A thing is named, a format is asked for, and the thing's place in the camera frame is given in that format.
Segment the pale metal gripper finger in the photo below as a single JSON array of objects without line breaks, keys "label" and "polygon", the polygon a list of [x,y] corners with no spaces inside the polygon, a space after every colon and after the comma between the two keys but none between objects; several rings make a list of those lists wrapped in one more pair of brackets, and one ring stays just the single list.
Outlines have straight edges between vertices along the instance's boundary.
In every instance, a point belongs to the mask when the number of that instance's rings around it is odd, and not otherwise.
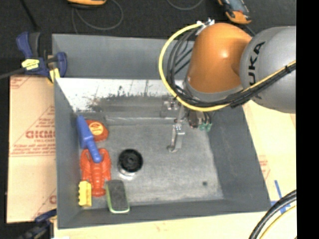
[{"label": "pale metal gripper finger", "polygon": [[170,145],[167,146],[169,152],[177,152],[182,149],[185,131],[182,124],[174,124],[172,126],[172,134]]},{"label": "pale metal gripper finger", "polygon": [[174,97],[162,97],[159,116],[161,118],[171,116],[177,113],[179,107],[179,102]]}]

